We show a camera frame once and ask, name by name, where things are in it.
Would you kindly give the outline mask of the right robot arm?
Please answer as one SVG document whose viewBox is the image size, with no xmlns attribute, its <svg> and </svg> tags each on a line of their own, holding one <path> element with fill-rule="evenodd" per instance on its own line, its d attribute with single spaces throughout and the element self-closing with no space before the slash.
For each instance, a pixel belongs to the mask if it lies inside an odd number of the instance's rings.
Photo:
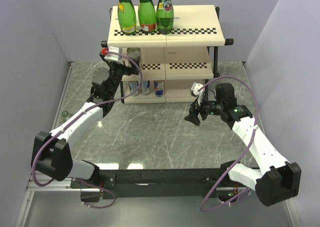
<svg viewBox="0 0 320 227">
<path fill-rule="evenodd" d="M 249 109 L 237 103 L 233 85 L 217 84 L 214 101 L 204 99 L 204 88 L 200 83 L 193 83 L 190 94 L 195 101 L 184 119 L 199 126 L 208 115 L 219 116 L 243 141 L 246 152 L 251 153 L 259 167 L 247 167 L 239 159 L 232 161 L 223 167 L 219 179 L 205 197 L 209 198 L 220 183 L 230 187 L 235 182 L 254 190 L 266 207 L 296 197 L 300 188 L 301 167 L 282 156 L 256 124 Z"/>
</svg>

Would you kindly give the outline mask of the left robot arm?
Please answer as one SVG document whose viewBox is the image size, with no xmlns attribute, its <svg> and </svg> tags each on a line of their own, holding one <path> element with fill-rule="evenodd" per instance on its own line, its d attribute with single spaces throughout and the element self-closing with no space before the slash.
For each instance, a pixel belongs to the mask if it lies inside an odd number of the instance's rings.
<svg viewBox="0 0 320 227">
<path fill-rule="evenodd" d="M 36 135 L 31 158 L 31 175 L 36 185 L 46 186 L 37 180 L 37 172 L 50 177 L 51 181 L 82 179 L 88 188 L 99 184 L 100 168 L 91 162 L 73 159 L 71 147 L 111 111 L 117 101 L 115 95 L 123 76 L 143 76 L 138 60 L 128 57 L 130 65 L 125 65 L 121 60 L 123 57 L 122 54 L 102 56 L 108 68 L 99 68 L 94 72 L 90 96 L 81 109 L 59 127 Z"/>
</svg>

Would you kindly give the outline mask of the clear glass bottle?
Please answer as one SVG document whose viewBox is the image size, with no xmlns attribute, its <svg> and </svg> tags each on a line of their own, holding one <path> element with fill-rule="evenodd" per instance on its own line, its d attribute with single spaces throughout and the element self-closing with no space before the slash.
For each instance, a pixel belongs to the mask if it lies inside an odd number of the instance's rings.
<svg viewBox="0 0 320 227">
<path fill-rule="evenodd" d="M 67 117 L 67 116 L 69 115 L 69 113 L 68 113 L 67 111 L 63 111 L 63 112 L 61 113 L 61 115 L 62 115 L 63 117 Z"/>
<path fill-rule="evenodd" d="M 139 67 L 142 65 L 142 51 L 139 47 L 127 48 L 127 56 L 131 58 Z"/>
</svg>

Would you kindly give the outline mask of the silver energy drink can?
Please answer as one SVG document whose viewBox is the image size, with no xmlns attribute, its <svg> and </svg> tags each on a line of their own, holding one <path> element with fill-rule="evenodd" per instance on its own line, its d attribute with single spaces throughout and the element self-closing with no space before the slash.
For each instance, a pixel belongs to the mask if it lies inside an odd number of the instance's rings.
<svg viewBox="0 0 320 227">
<path fill-rule="evenodd" d="M 149 95 L 150 94 L 150 81 L 149 80 L 143 80 L 141 82 L 141 93 L 143 95 Z"/>
</svg>

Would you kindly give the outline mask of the clear glass bottle front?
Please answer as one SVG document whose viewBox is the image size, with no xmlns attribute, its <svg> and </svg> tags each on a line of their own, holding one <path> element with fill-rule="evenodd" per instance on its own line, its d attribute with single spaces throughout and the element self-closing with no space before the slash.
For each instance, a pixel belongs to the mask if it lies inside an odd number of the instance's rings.
<svg viewBox="0 0 320 227">
<path fill-rule="evenodd" d="M 62 115 L 63 117 L 67 117 L 67 116 L 69 115 L 69 113 L 68 113 L 67 111 L 63 111 L 63 112 L 61 113 L 61 115 Z"/>
</svg>

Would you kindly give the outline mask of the green Perrier bottle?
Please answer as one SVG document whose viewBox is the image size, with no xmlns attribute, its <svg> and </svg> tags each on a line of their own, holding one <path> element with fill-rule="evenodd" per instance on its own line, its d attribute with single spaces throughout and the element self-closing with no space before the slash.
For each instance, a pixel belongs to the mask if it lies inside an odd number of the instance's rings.
<svg viewBox="0 0 320 227">
<path fill-rule="evenodd" d="M 120 30 L 125 35 L 133 35 L 137 28 L 137 18 L 132 0 L 118 0 L 117 15 Z"/>
</svg>

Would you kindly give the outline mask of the blue energy drink can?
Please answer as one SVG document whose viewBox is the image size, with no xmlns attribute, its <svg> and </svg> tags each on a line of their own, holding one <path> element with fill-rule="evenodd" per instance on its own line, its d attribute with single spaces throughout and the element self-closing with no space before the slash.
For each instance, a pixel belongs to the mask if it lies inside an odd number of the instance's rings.
<svg viewBox="0 0 320 227">
<path fill-rule="evenodd" d="M 162 97 L 165 92 L 165 81 L 155 80 L 154 81 L 154 94 L 156 97 Z"/>
</svg>

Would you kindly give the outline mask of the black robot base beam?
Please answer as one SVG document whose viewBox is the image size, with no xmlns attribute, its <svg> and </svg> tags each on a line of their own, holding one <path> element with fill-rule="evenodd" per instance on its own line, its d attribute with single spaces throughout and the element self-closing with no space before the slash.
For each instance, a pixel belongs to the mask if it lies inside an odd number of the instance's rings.
<svg viewBox="0 0 320 227">
<path fill-rule="evenodd" d="M 118 198 L 205 197 L 224 168 L 101 170 L 103 187 Z"/>
</svg>

